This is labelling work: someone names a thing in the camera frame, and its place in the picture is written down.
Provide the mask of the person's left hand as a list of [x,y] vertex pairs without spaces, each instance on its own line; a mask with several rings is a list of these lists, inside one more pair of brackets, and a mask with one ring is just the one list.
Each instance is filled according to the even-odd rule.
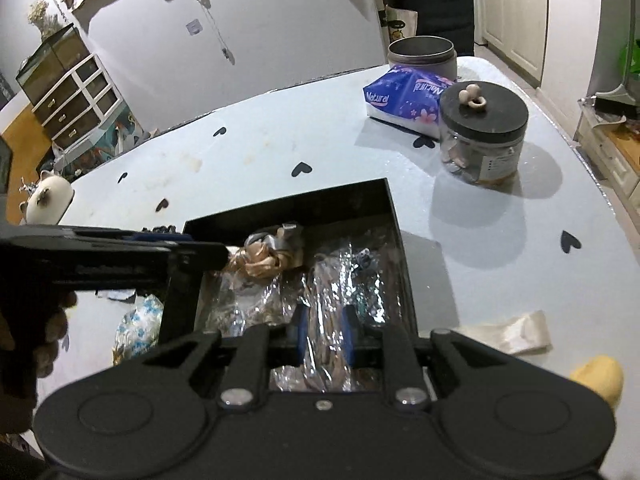
[[52,289],[1,303],[1,431],[32,426],[37,380],[52,373],[68,332],[66,310],[77,304],[70,290]]

